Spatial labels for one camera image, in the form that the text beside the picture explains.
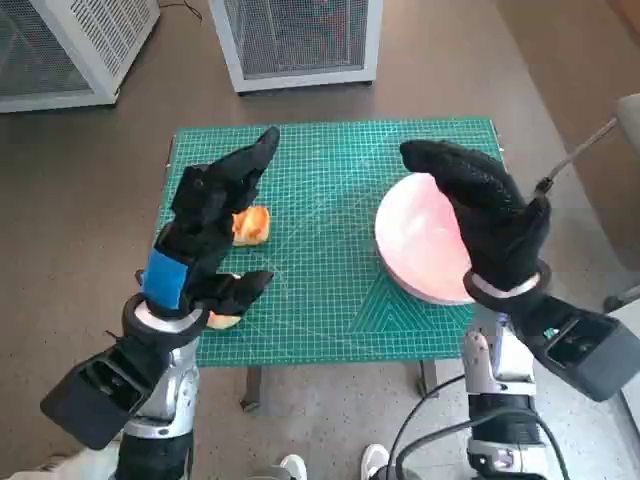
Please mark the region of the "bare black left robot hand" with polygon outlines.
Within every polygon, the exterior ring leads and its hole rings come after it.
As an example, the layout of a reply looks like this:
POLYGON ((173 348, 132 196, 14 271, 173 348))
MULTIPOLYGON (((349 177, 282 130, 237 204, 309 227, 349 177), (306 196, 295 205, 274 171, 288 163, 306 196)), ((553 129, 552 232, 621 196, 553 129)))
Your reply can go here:
POLYGON ((218 268, 233 246, 233 216, 257 197, 279 140, 280 130, 270 127, 251 145, 184 169, 171 203, 174 218, 157 235, 142 275, 151 311, 177 318, 202 307, 242 316, 263 293, 271 272, 236 278, 218 268))

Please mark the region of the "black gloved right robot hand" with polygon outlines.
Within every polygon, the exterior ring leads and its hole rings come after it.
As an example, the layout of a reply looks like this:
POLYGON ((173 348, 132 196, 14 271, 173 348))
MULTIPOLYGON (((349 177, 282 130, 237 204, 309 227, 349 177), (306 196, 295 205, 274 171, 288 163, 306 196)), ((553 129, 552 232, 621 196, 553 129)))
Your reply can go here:
POLYGON ((504 166, 478 150, 410 140, 400 153, 407 170, 431 175, 451 203, 471 272, 490 292, 521 292, 540 275, 551 214, 546 197, 525 199, 504 166))

